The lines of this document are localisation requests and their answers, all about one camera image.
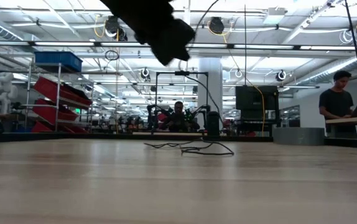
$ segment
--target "black speaker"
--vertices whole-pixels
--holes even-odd
[[[216,111],[211,111],[208,113],[208,136],[220,136],[220,115]]]

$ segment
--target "black monitor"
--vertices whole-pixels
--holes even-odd
[[[277,86],[258,86],[264,97],[264,109],[276,110],[278,99]],[[262,110],[260,92],[253,86],[235,87],[236,109],[241,111]]]

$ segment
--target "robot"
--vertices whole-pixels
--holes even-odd
[[[12,85],[11,80],[14,78],[12,73],[0,74],[0,114],[8,114],[10,112],[11,100],[17,98],[18,89]]]

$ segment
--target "blue storage bin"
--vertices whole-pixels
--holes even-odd
[[[48,72],[58,72],[61,63],[62,73],[81,72],[82,60],[72,52],[35,52],[36,66]]]

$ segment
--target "man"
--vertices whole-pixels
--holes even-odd
[[[194,121],[186,121],[183,113],[184,104],[180,101],[174,104],[174,113],[170,115],[162,126],[162,130],[169,128],[171,132],[187,132],[191,130],[198,130],[199,124]]]
[[[333,76],[335,85],[320,95],[320,114],[327,119],[350,118],[353,111],[350,109],[353,99],[344,90],[351,74],[346,71],[336,72]],[[355,125],[330,125],[327,124],[327,133],[330,138],[350,138],[357,139]]]

